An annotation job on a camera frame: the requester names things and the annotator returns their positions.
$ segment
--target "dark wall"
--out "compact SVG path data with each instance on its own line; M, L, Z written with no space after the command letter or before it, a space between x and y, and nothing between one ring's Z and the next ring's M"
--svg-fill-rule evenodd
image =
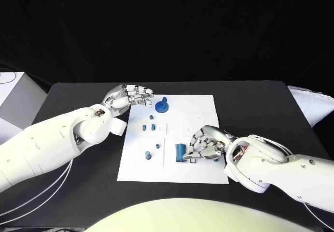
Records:
M332 12L318 1L8 1L0 17L0 64L46 86L270 79L332 91Z

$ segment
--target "white device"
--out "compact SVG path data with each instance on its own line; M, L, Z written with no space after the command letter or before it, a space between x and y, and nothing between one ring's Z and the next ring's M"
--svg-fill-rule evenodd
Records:
M197 141L201 151L194 151ZM224 174L249 190L263 193L273 184L296 201L334 213L334 161L293 155L280 144L256 135L237 138L204 126L191 138L190 152L182 158L216 160L224 153Z
M115 116L131 105L151 107L152 91L119 85L103 102L77 109L27 127L0 145L0 192L20 181L54 170L95 144L109 132L122 135L126 123Z

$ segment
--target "white pillow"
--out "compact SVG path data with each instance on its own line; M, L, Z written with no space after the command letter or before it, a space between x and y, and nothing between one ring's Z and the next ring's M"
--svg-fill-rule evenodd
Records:
M334 110L334 98L306 88L288 86L311 127Z

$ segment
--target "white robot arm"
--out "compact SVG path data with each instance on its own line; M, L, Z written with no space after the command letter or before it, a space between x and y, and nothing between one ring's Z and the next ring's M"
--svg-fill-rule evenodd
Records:
M201 151L192 151L197 141ZM263 193L273 184L296 201L334 213L334 161L293 155L280 144L259 136L237 138L204 126L182 158L216 160L224 153L224 174L249 190Z
M100 104L77 109L27 127L0 145L0 192L20 181L54 170L109 132L122 135L126 123L115 118L131 105L151 107L152 91L135 85L119 85Z

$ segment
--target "robotic hand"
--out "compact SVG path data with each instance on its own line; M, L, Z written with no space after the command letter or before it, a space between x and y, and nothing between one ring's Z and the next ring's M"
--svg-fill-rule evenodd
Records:
M204 147L200 152L194 151L197 140ZM334 161L293 155L279 143L256 135L237 138L204 126L182 158L216 160L224 153L224 174L249 190L263 193L273 184L296 201L334 213Z
M122 135L126 123L115 118L131 105L151 107L152 90L118 85L100 104L77 109L27 127L0 145L0 192L54 170L108 137Z

